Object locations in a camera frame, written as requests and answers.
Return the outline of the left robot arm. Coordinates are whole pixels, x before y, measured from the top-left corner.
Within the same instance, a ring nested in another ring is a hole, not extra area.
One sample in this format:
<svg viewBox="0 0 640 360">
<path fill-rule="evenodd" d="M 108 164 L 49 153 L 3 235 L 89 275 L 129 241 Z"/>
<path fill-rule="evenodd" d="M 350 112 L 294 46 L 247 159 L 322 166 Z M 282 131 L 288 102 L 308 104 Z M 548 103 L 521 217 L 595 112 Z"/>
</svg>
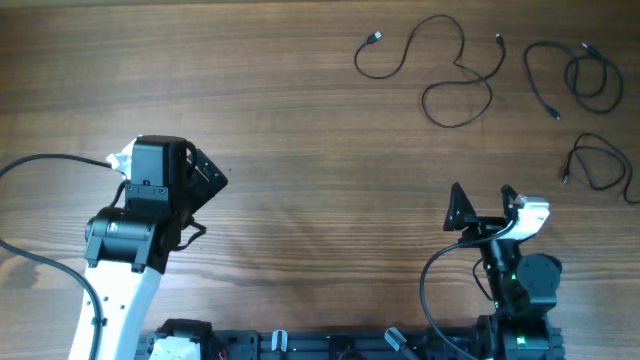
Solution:
<svg viewBox="0 0 640 360">
<path fill-rule="evenodd" d="M 85 229 L 85 293 L 72 359 L 131 359 L 171 253 L 182 231 L 228 183 L 193 143 L 142 135 L 108 156 L 124 181 L 113 204 Z"/>
</svg>

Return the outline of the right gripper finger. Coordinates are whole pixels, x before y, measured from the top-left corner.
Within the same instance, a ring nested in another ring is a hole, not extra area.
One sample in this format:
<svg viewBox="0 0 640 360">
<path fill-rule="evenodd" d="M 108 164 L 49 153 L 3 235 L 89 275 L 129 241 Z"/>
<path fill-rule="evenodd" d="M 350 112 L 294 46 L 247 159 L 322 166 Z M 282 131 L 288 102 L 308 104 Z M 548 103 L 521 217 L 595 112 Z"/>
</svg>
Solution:
<svg viewBox="0 0 640 360">
<path fill-rule="evenodd" d="M 516 220 L 520 205 L 517 203 L 518 193 L 508 184 L 501 188 L 504 217 L 506 220 Z"/>
<path fill-rule="evenodd" d="M 455 182 L 451 186 L 449 208 L 445 216 L 443 230 L 464 230 L 476 223 L 477 215 L 470 200 L 461 185 Z"/>
</svg>

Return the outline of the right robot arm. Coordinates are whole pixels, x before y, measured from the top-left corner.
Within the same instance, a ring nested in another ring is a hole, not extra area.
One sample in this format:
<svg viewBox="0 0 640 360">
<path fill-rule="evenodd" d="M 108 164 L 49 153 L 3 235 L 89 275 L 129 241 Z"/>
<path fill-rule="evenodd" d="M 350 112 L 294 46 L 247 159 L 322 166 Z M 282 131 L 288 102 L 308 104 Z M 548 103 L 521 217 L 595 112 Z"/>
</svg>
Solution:
<svg viewBox="0 0 640 360">
<path fill-rule="evenodd" d="M 561 330 L 547 317 L 557 304 L 562 264 L 550 255 L 520 251 L 545 224 L 550 204 L 508 185 L 501 194 L 504 215 L 486 217 L 476 214 L 459 183 L 451 187 L 443 229 L 461 231 L 458 243 L 480 251 L 495 306 L 492 315 L 478 318 L 465 352 L 476 359 L 563 359 Z"/>
</svg>

